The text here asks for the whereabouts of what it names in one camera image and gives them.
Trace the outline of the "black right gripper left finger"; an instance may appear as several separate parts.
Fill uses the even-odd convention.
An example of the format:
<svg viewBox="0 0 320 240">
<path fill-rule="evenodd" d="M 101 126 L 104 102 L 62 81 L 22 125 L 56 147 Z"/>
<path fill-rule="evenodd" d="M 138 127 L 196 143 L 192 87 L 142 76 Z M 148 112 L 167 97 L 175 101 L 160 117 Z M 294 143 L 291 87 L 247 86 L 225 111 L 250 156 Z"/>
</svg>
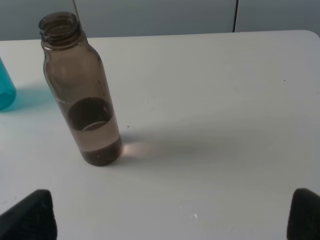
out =
<svg viewBox="0 0 320 240">
<path fill-rule="evenodd" d="M 0 215 L 2 240 L 56 240 L 51 192 L 38 189 Z"/>
</svg>

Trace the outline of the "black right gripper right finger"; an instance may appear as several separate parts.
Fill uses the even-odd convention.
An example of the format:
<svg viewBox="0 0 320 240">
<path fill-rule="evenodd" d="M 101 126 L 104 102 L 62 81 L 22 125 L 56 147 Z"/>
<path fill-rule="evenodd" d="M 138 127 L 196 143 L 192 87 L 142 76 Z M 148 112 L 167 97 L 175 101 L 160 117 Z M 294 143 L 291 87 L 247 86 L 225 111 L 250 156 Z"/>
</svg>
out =
<svg viewBox="0 0 320 240">
<path fill-rule="evenodd" d="M 307 188 L 294 191 L 290 205 L 286 238 L 318 240 L 320 238 L 320 196 Z"/>
</svg>

